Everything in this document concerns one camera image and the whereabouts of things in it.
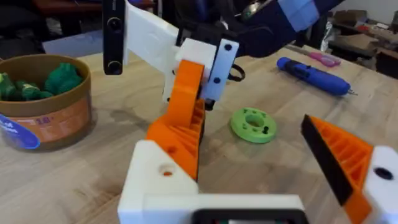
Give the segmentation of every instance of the white wall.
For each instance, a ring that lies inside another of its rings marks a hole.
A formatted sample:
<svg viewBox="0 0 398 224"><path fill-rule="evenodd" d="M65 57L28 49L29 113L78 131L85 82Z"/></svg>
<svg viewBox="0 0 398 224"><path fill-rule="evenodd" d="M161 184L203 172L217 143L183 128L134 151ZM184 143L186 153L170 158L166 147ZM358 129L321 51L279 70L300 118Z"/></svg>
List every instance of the white wall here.
<svg viewBox="0 0 398 224"><path fill-rule="evenodd" d="M398 11L398 0L346 0L335 8L348 9L367 10L370 19L390 24Z"/></svg>

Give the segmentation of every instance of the printed label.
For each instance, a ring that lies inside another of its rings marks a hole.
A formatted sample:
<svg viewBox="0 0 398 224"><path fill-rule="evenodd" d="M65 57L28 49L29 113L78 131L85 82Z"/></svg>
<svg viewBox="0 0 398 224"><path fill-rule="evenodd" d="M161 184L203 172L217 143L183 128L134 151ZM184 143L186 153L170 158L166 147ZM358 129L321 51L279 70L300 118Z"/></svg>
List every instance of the printed label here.
<svg viewBox="0 0 398 224"><path fill-rule="evenodd" d="M89 97L83 97L65 109L43 116L7 119L28 129L39 142L55 141L77 132L87 124L91 113L87 99Z"/></svg>
<svg viewBox="0 0 398 224"><path fill-rule="evenodd" d="M0 125L9 139L18 147L35 149L40 145L40 141L34 133L1 114Z"/></svg>

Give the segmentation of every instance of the cardboard container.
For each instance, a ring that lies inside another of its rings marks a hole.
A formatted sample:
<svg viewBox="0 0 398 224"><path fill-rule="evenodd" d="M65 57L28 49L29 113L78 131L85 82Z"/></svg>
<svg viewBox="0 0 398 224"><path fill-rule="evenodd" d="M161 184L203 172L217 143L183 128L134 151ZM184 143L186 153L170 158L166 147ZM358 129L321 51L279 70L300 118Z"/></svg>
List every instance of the cardboard container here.
<svg viewBox="0 0 398 224"><path fill-rule="evenodd" d="M51 151L76 143L92 127L90 69L74 58L29 55L0 62L0 72L12 81L26 80L43 89L50 72L71 63L83 78L80 85L57 96L34 101L0 101L0 126L6 141L17 149Z"/></svg>

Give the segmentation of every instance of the pink object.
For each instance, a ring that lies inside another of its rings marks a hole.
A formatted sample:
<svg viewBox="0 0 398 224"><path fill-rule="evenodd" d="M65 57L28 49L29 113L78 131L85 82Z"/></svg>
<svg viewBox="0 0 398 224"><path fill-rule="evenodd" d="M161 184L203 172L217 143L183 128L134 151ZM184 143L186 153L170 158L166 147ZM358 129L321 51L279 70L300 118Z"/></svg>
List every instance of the pink object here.
<svg viewBox="0 0 398 224"><path fill-rule="evenodd" d="M324 66L330 68L341 64L341 60L321 53L312 52L309 53L308 56L310 58L320 61Z"/></svg>

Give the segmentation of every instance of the green figurine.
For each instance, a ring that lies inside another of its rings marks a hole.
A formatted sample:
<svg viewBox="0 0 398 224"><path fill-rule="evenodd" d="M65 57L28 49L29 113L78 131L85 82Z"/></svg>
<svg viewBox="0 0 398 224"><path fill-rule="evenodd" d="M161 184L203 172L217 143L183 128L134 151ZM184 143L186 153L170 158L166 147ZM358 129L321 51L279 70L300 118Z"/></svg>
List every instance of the green figurine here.
<svg viewBox="0 0 398 224"><path fill-rule="evenodd" d="M77 74L76 67L70 63L61 63L49 74L44 89L54 95L65 93L78 86L83 79Z"/></svg>
<svg viewBox="0 0 398 224"><path fill-rule="evenodd" d="M7 73L0 73L0 99L7 101L18 100L17 88Z"/></svg>
<svg viewBox="0 0 398 224"><path fill-rule="evenodd" d="M35 83L27 83L25 80L19 80L16 84L24 100L40 100L53 96L52 93L47 91L40 91Z"/></svg>
<svg viewBox="0 0 398 224"><path fill-rule="evenodd" d="M19 80L16 83L18 90L22 93L24 100L40 99L40 89L34 83L27 83L25 80Z"/></svg>

